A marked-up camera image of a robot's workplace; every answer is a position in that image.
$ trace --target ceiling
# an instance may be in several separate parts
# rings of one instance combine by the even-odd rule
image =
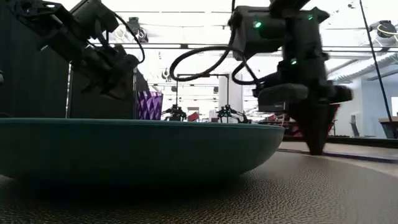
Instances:
[[[62,3],[67,9],[71,9],[80,0],[56,0],[53,2]],[[161,78],[162,72],[170,67],[170,64],[180,54],[186,50],[180,50],[179,45],[172,44],[226,44],[229,39],[229,29],[223,27],[230,17],[231,1],[230,0],[102,0],[102,2],[110,9],[118,12],[125,20],[128,17],[139,17],[139,22],[147,31],[152,44],[168,44],[156,45],[156,47],[167,47],[175,49],[146,49],[146,61],[139,66],[139,70],[145,75],[149,83],[158,83],[163,86],[160,89],[165,94],[169,94],[169,98],[175,98],[175,93],[171,91],[170,85]],[[237,0],[236,5],[248,6],[267,6],[267,0]],[[392,20],[398,24],[396,11],[398,1],[392,0],[363,0],[365,13],[368,22],[371,24],[380,20]],[[357,47],[368,43],[365,30],[357,29],[364,27],[361,10],[358,0],[338,0],[324,1],[312,0],[305,9],[319,7],[331,14],[331,17],[321,24],[322,41],[325,48],[327,47]],[[118,34],[122,34],[123,26],[117,30]],[[115,41],[119,43],[127,43],[128,47],[136,47],[131,45],[130,38],[115,37]],[[141,53],[137,49],[129,49],[130,54],[141,57]],[[207,69],[212,63],[217,61],[222,52],[211,52],[202,55],[193,56],[183,61],[177,68],[177,73],[196,73]],[[276,65],[281,60],[280,53],[274,55],[259,55],[253,57],[249,61],[250,67],[261,77],[276,71]],[[326,62],[328,70],[339,67],[349,61],[350,57],[359,55],[361,57],[370,57],[366,53],[347,53],[344,57],[337,57],[339,53],[331,53],[332,59]],[[231,73],[238,64],[233,58],[227,58],[226,61],[214,73]],[[248,79],[248,74],[242,71],[244,79]],[[213,87],[218,84],[217,78],[204,78],[190,82],[190,84],[200,85],[201,87],[184,87],[179,90],[182,102],[186,102],[187,106],[203,105],[206,110],[215,108],[218,103],[214,98],[217,95],[213,93]],[[250,89],[245,91],[245,110],[249,110],[256,105],[253,97],[250,97]]]

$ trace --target teal bowl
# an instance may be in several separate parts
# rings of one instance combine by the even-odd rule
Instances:
[[[105,119],[0,119],[0,174],[61,184],[179,184],[256,168],[284,128]]]

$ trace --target red object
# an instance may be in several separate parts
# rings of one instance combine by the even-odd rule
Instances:
[[[335,106],[335,112],[333,113],[332,123],[329,124],[328,133],[334,125],[333,122],[334,122],[334,119],[336,118],[337,111],[338,111],[338,108],[340,107],[340,104],[334,104],[333,106]],[[293,137],[303,137],[303,134],[300,132],[299,127],[297,125],[293,126],[292,131],[293,131]]]
[[[268,121],[275,121],[275,119],[276,119],[276,117],[274,114],[267,118]]]
[[[190,116],[188,116],[187,121],[196,121],[197,119],[199,119],[199,114],[198,112],[194,112],[193,114],[191,114]]]

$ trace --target green led light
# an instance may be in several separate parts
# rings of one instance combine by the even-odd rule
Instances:
[[[257,28],[260,28],[261,25],[262,25],[261,22],[254,22],[254,23],[253,23],[253,26],[254,26],[254,28],[256,28],[256,29],[257,29]]]

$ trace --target purple geometric cup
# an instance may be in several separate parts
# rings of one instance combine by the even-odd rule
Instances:
[[[137,117],[144,120],[160,120],[163,94],[151,91],[137,93]]]

